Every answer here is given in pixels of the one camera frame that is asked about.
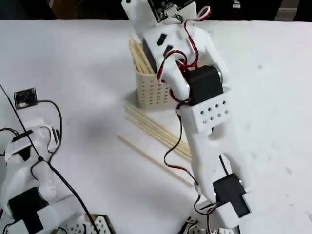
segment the bamboo skewer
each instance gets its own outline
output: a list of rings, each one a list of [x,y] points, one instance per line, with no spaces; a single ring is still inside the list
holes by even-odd
[[[156,128],[159,131],[159,133],[161,133],[162,135],[165,135],[167,138],[174,139],[174,141],[177,142],[178,138],[175,135],[173,135],[172,133],[168,132],[161,125],[159,125],[155,121],[153,121],[150,118],[148,118],[137,107],[135,107],[135,106],[133,106],[131,104],[126,104],[125,105],[125,110],[130,115],[132,115],[133,117],[135,117],[137,119],[140,119],[141,121],[145,122],[146,124],[151,125],[154,128]],[[188,151],[190,151],[189,145],[187,143],[185,143],[184,141],[181,141],[179,145],[182,146],[183,148],[187,149]]]
[[[130,119],[130,118],[126,118],[128,121],[130,121],[132,124],[134,124],[136,127],[140,128],[141,130],[145,131],[147,134],[151,135],[152,137],[154,137],[155,139],[157,139],[158,141],[160,141],[162,144],[164,144],[167,147],[172,147],[175,144],[172,144],[171,142],[166,141],[165,139],[163,139],[161,137],[161,135],[156,134],[153,130],[150,130],[149,128],[146,128],[142,125],[140,125],[138,122],[135,122],[134,120]],[[182,156],[184,159],[191,161],[191,157],[190,155],[188,155],[187,153],[185,153],[183,150],[179,149],[179,148],[175,148],[174,151],[179,154],[180,156]]]
[[[162,135],[161,133],[159,133],[159,132],[157,131],[157,129],[151,127],[150,125],[148,125],[148,124],[146,124],[146,123],[144,123],[144,122],[139,122],[139,124],[140,124],[143,128],[148,129],[149,131],[153,132],[153,134],[158,135],[158,136],[161,136],[161,138],[164,139],[165,141],[167,141],[167,142],[170,144],[171,147],[174,146],[174,145],[177,143],[177,141],[178,141],[178,139],[167,138],[166,136],[164,136],[164,135]],[[187,155],[187,157],[191,160],[191,151],[190,151],[189,148],[185,148],[185,147],[183,147],[183,146],[180,145],[180,144],[178,144],[178,146],[177,146],[176,148],[177,148],[177,149],[180,149],[180,150],[181,150],[185,155]]]
[[[136,52],[134,44],[130,41],[129,41],[129,49],[130,49],[132,57],[134,59],[134,63],[136,65],[136,67],[138,68],[137,71],[140,73],[148,74],[149,72],[148,72],[145,64],[143,64],[142,59],[139,57],[138,53]]]
[[[160,131],[159,128],[157,128],[156,126],[151,124],[151,120],[148,117],[142,116],[142,115],[138,115],[136,111],[130,110],[130,109],[126,109],[126,112],[129,113],[131,116],[133,116],[135,119],[139,120],[141,125],[147,125],[149,128],[154,129],[163,138],[168,139],[169,141],[171,141],[173,143],[173,145],[175,145],[177,143],[178,138],[176,136],[168,134],[168,131],[166,131],[166,130]],[[185,142],[182,141],[178,145],[178,147],[184,149],[189,155],[191,154],[190,148],[189,148],[189,146]]]
[[[130,35],[130,41],[133,43],[134,48],[137,52],[137,54],[139,55],[139,57],[142,59],[143,64],[145,65],[145,68],[147,69],[147,73],[146,74],[154,74],[153,69],[141,47],[141,45],[133,39],[133,37]]]
[[[136,152],[138,152],[139,154],[141,154],[142,156],[144,156],[146,159],[150,160],[153,164],[155,164],[156,166],[160,167],[162,170],[170,173],[172,176],[174,176],[175,178],[177,178],[178,180],[180,180],[181,182],[185,183],[186,185],[192,187],[193,184],[190,183],[189,181],[187,181],[186,179],[184,179],[183,177],[181,177],[180,175],[178,175],[177,173],[175,173],[173,170],[170,170],[168,167],[162,165],[161,163],[159,163],[157,160],[155,160],[152,156],[148,155],[147,153],[143,152],[141,149],[139,149],[137,146],[135,146],[134,144],[132,144],[130,141],[128,141],[127,139],[125,139],[122,136],[117,136],[118,139],[120,141],[122,141],[124,144],[126,144],[127,146],[129,146],[130,148],[132,148],[133,150],[135,150]]]

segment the white basket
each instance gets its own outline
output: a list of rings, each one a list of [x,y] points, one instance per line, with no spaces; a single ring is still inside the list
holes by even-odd
[[[138,103],[141,109],[173,109],[176,102],[170,96],[167,84],[159,84],[157,75],[147,75],[136,71]]]

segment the white tablecloth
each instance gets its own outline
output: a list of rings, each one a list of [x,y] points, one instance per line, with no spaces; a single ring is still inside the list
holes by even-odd
[[[310,233],[312,24],[200,27],[210,32],[231,71],[235,127],[258,201],[242,234]],[[0,21],[0,82],[11,96],[36,87],[39,99],[59,105],[63,145],[53,164],[92,213],[107,214],[118,234],[174,234],[196,192],[117,140],[117,134],[131,137],[160,160],[155,148],[165,151],[124,118],[123,100],[136,88],[131,32],[125,20]],[[21,131],[3,94],[0,109],[1,127]],[[41,111],[58,126],[52,107]],[[177,133],[174,112],[161,115],[151,114]],[[9,139],[0,135],[1,151]],[[1,159],[0,178],[4,173]]]

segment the circuit board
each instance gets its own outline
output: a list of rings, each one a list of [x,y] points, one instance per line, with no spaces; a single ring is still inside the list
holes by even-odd
[[[161,22],[168,16],[166,11],[176,8],[176,11],[190,5],[195,0],[148,0],[157,22]]]

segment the black cable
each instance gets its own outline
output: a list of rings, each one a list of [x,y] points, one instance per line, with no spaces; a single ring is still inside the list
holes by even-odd
[[[178,106],[176,107],[176,110],[178,110],[182,105],[187,105],[187,102],[181,102],[178,104]],[[181,116],[177,113],[177,116],[178,116],[178,119],[180,121],[180,136],[179,136],[179,140],[177,141],[177,143],[171,147],[166,153],[165,153],[165,156],[164,156],[164,163],[167,167],[170,167],[170,168],[175,168],[175,169],[180,169],[180,170],[183,170],[185,171],[187,174],[189,174],[189,176],[194,180],[195,184],[198,185],[198,182],[197,180],[195,179],[195,177],[192,175],[192,173],[187,170],[186,168],[184,167],[181,167],[181,166],[175,166],[175,165],[171,165],[169,163],[167,163],[166,161],[166,158],[167,158],[167,155],[172,151],[174,150],[181,142],[181,139],[182,139],[182,119],[181,119]]]
[[[237,226],[238,234],[241,234],[239,225]]]
[[[1,129],[0,129],[0,132],[3,132],[3,131],[10,131],[10,132],[13,133],[16,137],[19,135],[18,131],[16,131],[15,129],[12,129],[12,128],[1,128]]]
[[[220,159],[220,162],[221,162],[221,164],[222,164],[222,167],[223,167],[223,170],[224,170],[225,174],[228,176],[229,173],[228,173],[228,170],[226,170],[226,167],[225,167],[225,164],[224,164],[222,155],[219,155],[219,159]]]
[[[2,91],[4,92],[4,94],[6,95],[6,97],[8,98],[9,103],[10,103],[10,105],[11,105],[11,107],[12,107],[12,109],[13,109],[13,111],[14,111],[15,115],[16,115],[16,117],[17,117],[17,118],[18,118],[18,120],[19,120],[19,123],[21,124],[21,126],[22,126],[22,128],[23,128],[24,132],[27,134],[27,137],[28,137],[28,139],[29,139],[29,141],[30,141],[30,143],[31,143],[32,147],[34,148],[34,150],[35,150],[36,154],[38,155],[38,158],[42,158],[42,159],[43,159],[43,157],[41,157],[41,156],[40,156],[40,154],[39,154],[38,150],[36,149],[36,147],[35,147],[35,145],[34,145],[33,141],[32,141],[32,140],[31,140],[31,138],[29,137],[29,134],[27,133],[27,130],[26,130],[26,128],[25,128],[25,126],[24,126],[23,122],[21,121],[21,119],[20,119],[20,117],[19,117],[19,115],[18,115],[17,111],[15,110],[15,107],[14,107],[14,105],[13,105],[13,103],[12,103],[11,99],[9,98],[8,94],[6,93],[6,91],[4,90],[4,88],[3,88],[3,86],[2,86],[1,84],[0,84],[0,88],[2,89]]]
[[[198,220],[196,220],[191,226],[189,226],[189,228],[187,229],[187,234],[190,234],[190,230],[195,227],[198,223]]]
[[[211,234],[211,230],[210,230],[210,225],[209,225],[209,216],[212,214],[212,212],[214,212],[216,210],[216,208],[218,208],[219,205],[216,205],[215,207],[213,208],[210,208],[208,211],[207,211],[207,233],[208,234]]]
[[[25,133],[27,133],[26,128],[25,128],[23,122],[21,121],[21,119],[20,119],[20,117],[19,117],[17,111],[15,110],[15,108],[14,108],[14,106],[13,106],[13,103],[12,103],[10,97],[8,96],[8,94],[6,93],[6,91],[4,90],[4,88],[3,88],[3,86],[2,86],[1,84],[0,84],[0,88],[2,89],[2,91],[4,92],[4,94],[6,95],[6,97],[8,98],[9,103],[10,103],[10,105],[11,105],[11,107],[12,107],[12,109],[13,109],[15,115],[16,115],[16,117],[18,118],[18,120],[19,120],[19,122],[20,122],[20,124],[21,124],[21,126],[22,126],[22,128],[23,128],[23,130],[25,131]],[[78,199],[78,201],[80,202],[80,204],[81,204],[81,206],[83,207],[84,211],[86,212],[88,218],[90,219],[90,222],[91,222],[92,226],[94,227],[94,230],[96,231],[97,234],[99,234],[99,231],[98,231],[98,228],[97,228],[95,222],[93,221],[93,219],[92,219],[92,217],[91,217],[91,215],[90,215],[90,213],[89,213],[87,207],[86,207],[85,204],[83,203],[83,201],[82,201],[82,199],[80,198],[80,196],[78,195],[78,193],[77,193],[77,192],[74,190],[74,188],[66,181],[66,179],[58,172],[58,170],[55,169],[55,168],[51,165],[50,162],[44,161],[44,158],[43,158],[42,156],[40,156],[38,150],[36,149],[36,147],[35,147],[35,145],[34,145],[34,143],[33,143],[33,141],[32,141],[31,138],[29,137],[29,134],[27,134],[27,137],[28,137],[28,139],[29,139],[29,141],[30,141],[32,147],[34,148],[34,150],[36,151],[36,153],[37,153],[37,155],[38,155],[38,162],[36,163],[36,165],[37,165],[38,163],[40,163],[40,162],[46,162],[46,163],[49,165],[49,167],[51,168],[51,170],[60,178],[60,180],[66,185],[66,187],[67,187],[67,188],[73,193],[73,195]]]
[[[51,103],[52,105],[55,106],[56,110],[58,111],[58,116],[59,116],[59,138],[62,140],[62,135],[63,135],[63,118],[62,118],[62,113],[60,112],[59,107],[54,103],[53,101],[50,100],[39,100],[38,103]]]
[[[6,233],[6,229],[8,227],[12,226],[13,224],[15,224],[15,221],[13,223],[8,223],[7,225],[5,225],[2,234],[5,234]]]
[[[3,215],[3,209],[0,210],[0,220],[2,218],[2,215]]]
[[[65,228],[58,227],[58,230],[62,230],[63,232],[65,232],[66,234],[68,234],[68,232],[65,230]]]
[[[57,151],[59,150],[61,144],[62,144],[62,136],[63,136],[63,118],[62,118],[62,113],[58,107],[58,105],[50,100],[39,100],[38,103],[51,103],[52,105],[54,105],[54,107],[56,108],[56,110],[58,111],[58,117],[59,117],[59,145],[58,147],[54,150],[54,152],[52,152],[52,154],[50,155],[48,162],[51,163],[53,156],[57,153]]]

